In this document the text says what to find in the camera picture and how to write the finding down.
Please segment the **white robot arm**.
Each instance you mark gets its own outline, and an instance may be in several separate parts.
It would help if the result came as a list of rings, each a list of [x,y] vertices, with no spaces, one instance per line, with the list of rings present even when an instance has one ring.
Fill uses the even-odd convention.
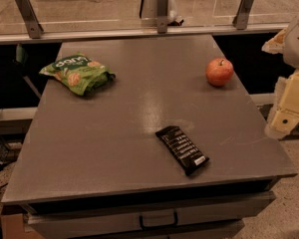
[[[299,124],[299,13],[287,28],[265,42],[261,50],[269,54],[282,54],[285,64],[295,72],[288,78],[279,77],[274,90],[265,133],[281,139]]]

